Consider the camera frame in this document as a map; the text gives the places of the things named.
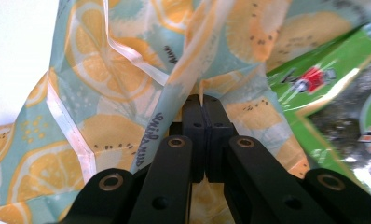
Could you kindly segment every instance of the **round hole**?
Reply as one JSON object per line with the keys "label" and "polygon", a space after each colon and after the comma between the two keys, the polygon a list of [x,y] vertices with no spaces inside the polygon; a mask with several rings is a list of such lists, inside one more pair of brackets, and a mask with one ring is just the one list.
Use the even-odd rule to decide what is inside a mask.
{"label": "round hole", "polygon": [[181,138],[173,138],[173,139],[169,140],[169,142],[168,142],[168,145],[170,147],[182,147],[185,144],[186,144],[186,142]]}
{"label": "round hole", "polygon": [[317,180],[326,188],[336,191],[341,191],[346,187],[342,180],[329,174],[318,175]]}
{"label": "round hole", "polygon": [[237,144],[241,147],[253,147],[254,146],[254,142],[247,138],[238,139]]}
{"label": "round hole", "polygon": [[157,197],[153,200],[152,205],[157,210],[163,210],[169,206],[169,200],[165,197]]}
{"label": "round hole", "polygon": [[99,188],[105,191],[111,191],[118,189],[122,183],[124,183],[124,178],[121,175],[107,175],[99,181]]}
{"label": "round hole", "polygon": [[299,201],[293,195],[287,195],[283,199],[285,205],[287,205],[291,209],[299,210],[302,208],[302,202]]}

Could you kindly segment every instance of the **shiny plastic film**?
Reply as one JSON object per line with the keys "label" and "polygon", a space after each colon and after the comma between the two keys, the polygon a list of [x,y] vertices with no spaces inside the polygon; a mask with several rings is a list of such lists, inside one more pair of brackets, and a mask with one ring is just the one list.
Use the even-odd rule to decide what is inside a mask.
{"label": "shiny plastic film", "polygon": [[[299,132],[371,62],[371,26],[355,30],[369,22],[371,1],[361,0],[61,0],[48,71],[0,126],[0,221],[59,221],[96,173],[144,168],[191,94],[218,98],[238,133],[292,175],[303,177],[309,155],[364,183],[371,159],[349,168],[355,156],[329,143],[311,151]],[[316,72],[321,86],[296,77]],[[366,140],[371,120],[360,123]],[[191,223],[234,222],[220,184],[194,184],[192,202]]]}

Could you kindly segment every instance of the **lemon print bag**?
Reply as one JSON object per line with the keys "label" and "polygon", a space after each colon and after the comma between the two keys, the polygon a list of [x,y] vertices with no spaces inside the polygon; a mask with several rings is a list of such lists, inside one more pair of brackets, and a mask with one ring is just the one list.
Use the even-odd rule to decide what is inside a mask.
{"label": "lemon print bag", "polygon": [[[371,12],[371,1],[351,3]],[[0,220],[61,220],[97,172],[145,167],[190,94],[219,98],[239,134],[259,139],[302,177],[308,163],[268,87],[265,61],[278,66],[335,37],[298,39],[283,56],[291,34],[305,35],[300,17],[318,23],[315,32],[346,23],[335,35],[369,20],[354,20],[350,9],[335,5],[61,0],[50,67],[16,121],[0,126]],[[335,22],[319,23],[327,15],[320,11]],[[299,23],[300,29],[292,25]],[[191,222],[233,222],[222,187],[205,180],[193,186]]]}

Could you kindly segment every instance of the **metal grommet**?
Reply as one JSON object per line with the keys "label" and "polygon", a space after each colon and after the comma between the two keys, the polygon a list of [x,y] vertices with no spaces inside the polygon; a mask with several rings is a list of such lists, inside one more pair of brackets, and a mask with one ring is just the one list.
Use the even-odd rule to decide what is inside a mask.
{"label": "metal grommet", "polygon": [[342,180],[329,174],[318,175],[317,180],[326,188],[336,191],[341,191],[346,187]]}
{"label": "metal grommet", "polygon": [[238,141],[236,141],[236,143],[240,147],[253,147],[254,146],[254,142],[248,138],[240,138],[238,139]]}
{"label": "metal grommet", "polygon": [[124,183],[124,178],[119,174],[107,175],[99,181],[99,188],[105,191],[118,189]]}
{"label": "metal grommet", "polygon": [[173,138],[168,141],[168,145],[170,147],[183,147],[185,144],[185,140],[181,138]]}

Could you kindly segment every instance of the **white surface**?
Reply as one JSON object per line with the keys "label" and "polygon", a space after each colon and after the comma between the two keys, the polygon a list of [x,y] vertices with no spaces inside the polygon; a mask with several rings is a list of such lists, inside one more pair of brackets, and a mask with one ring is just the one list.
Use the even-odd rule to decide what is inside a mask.
{"label": "white surface", "polygon": [[0,0],[0,125],[48,70],[58,0]]}

